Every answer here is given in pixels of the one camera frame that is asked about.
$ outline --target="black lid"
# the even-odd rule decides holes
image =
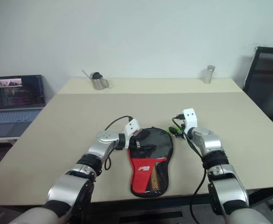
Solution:
[[[100,79],[102,78],[103,76],[99,73],[99,72],[95,72],[93,75],[92,75],[92,79]]]

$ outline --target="white wall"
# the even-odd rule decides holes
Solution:
[[[273,47],[273,0],[0,0],[0,76],[215,77],[241,85],[256,46]]]

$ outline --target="laptop keyboard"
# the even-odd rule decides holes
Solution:
[[[0,112],[0,124],[32,122],[39,114],[39,110]]]

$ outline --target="robot forearm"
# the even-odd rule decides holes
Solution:
[[[140,131],[138,121],[132,119],[123,133],[100,132],[80,160],[50,188],[45,205],[26,211],[11,224],[66,223],[72,214],[91,202],[93,183],[111,151],[128,148],[130,138]]]
[[[203,167],[207,169],[211,205],[228,224],[270,224],[260,213],[249,209],[247,192],[234,167],[229,163],[220,138],[212,131],[197,127],[193,109],[183,111],[185,132],[201,151]]]

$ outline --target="table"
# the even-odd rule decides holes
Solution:
[[[166,129],[171,118],[193,107],[198,124],[218,134],[246,189],[273,188],[273,122],[231,79],[113,79],[94,90],[72,78],[46,105],[0,163],[0,205],[40,205],[55,180],[117,117],[131,115],[142,127]],[[121,132],[127,121],[111,130]],[[112,167],[97,178],[92,202],[136,199],[130,192],[127,151],[111,155]],[[203,175],[200,159],[174,139],[169,187],[163,198],[191,195]],[[205,181],[200,194],[207,193]]]

